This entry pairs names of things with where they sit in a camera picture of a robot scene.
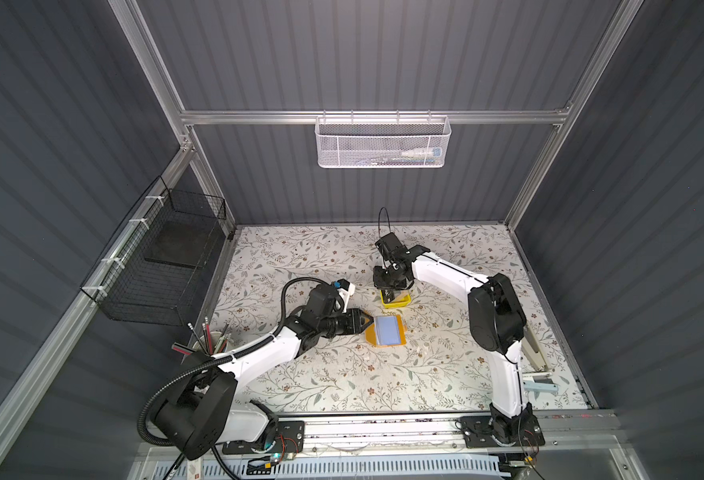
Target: gray wall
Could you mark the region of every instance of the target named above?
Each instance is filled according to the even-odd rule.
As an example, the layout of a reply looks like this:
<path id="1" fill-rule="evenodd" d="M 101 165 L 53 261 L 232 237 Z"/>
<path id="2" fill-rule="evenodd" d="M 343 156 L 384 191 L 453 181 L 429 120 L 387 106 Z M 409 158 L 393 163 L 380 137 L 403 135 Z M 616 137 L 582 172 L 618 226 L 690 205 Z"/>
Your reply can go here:
<path id="1" fill-rule="evenodd" d="M 455 125 L 442 168 L 317 165 L 311 126 L 202 125 L 239 224 L 503 220 L 549 125 Z"/>
<path id="2" fill-rule="evenodd" d="M 140 1 L 190 110 L 564 107 L 616 0 Z M 197 127 L 240 224 L 503 220 L 547 126 L 454 126 L 441 169 L 327 171 L 309 127 Z"/>
<path id="3" fill-rule="evenodd" d="M 106 2 L 0 2 L 0 403 L 177 148 Z M 0 477 L 90 455 L 122 473 L 170 337 L 97 317 Z"/>
<path id="4" fill-rule="evenodd" d="M 518 228 L 597 401 L 704 474 L 704 2 L 645 2 Z"/>

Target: black wire basket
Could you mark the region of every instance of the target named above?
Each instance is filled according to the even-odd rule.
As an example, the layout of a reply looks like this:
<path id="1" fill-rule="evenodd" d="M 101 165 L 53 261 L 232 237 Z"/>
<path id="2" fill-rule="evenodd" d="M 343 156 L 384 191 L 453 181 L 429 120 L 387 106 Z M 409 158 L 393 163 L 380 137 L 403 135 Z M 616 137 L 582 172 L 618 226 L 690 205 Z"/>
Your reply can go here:
<path id="1" fill-rule="evenodd" d="M 82 291 L 112 320 L 194 325 L 226 240 L 225 212 L 221 197 L 166 189 L 130 220 L 136 228 L 107 260 L 101 286 Z"/>

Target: floral pattern table surface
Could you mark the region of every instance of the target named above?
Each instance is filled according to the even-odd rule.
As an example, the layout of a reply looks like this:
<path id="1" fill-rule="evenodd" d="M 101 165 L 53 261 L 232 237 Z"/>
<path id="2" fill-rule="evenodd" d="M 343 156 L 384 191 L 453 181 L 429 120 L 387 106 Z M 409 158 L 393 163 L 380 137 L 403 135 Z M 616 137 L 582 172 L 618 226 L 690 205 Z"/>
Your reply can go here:
<path id="1" fill-rule="evenodd" d="M 405 245 L 424 245 L 468 270 L 508 276 L 559 386 L 557 395 L 527 392 L 533 408 L 586 408 L 506 227 L 419 225 L 395 226 L 394 231 Z M 215 330 L 229 323 L 233 345 L 274 328 L 280 316 L 280 291 L 296 276 L 346 278 L 357 285 L 350 306 L 374 316 L 398 312 L 408 331 L 406 345 L 386 348 L 371 346 L 362 335 L 320 339 L 299 359 L 251 382 L 238 401 L 256 398 L 287 412 L 488 408 L 490 371 L 485 351 L 469 334 L 467 312 L 454 297 L 417 280 L 411 305 L 385 310 L 373 287 L 373 267 L 381 261 L 374 246 L 377 238 L 375 226 L 242 229 L 211 320 Z M 313 287 L 291 286 L 287 311 L 303 304 Z M 523 363 L 523 371 L 531 371 L 527 360 Z"/>

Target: white mesh basket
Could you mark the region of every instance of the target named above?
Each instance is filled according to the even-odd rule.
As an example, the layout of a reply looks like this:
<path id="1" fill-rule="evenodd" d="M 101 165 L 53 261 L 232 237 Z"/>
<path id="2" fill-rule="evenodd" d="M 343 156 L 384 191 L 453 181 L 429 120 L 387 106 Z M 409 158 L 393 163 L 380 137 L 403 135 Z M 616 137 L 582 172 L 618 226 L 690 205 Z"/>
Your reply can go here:
<path id="1" fill-rule="evenodd" d="M 318 117 L 317 162 L 323 168 L 439 168 L 450 139 L 447 117 L 424 121 L 345 121 Z"/>

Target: wire mesh basket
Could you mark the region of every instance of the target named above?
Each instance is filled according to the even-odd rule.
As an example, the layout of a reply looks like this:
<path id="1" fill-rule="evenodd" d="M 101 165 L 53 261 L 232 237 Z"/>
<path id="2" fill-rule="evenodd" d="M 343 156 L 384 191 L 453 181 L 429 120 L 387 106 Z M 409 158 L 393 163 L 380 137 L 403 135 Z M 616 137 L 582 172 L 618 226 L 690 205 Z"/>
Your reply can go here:
<path id="1" fill-rule="evenodd" d="M 117 255 L 100 260 L 109 262 L 100 285 L 82 291 L 112 320 L 195 324 L 226 240 L 225 212 L 221 197 L 166 189 L 144 218 L 129 220 L 136 228 Z"/>
<path id="2" fill-rule="evenodd" d="M 318 117 L 317 162 L 323 168 L 439 168 L 450 139 L 447 117 L 346 123 Z"/>

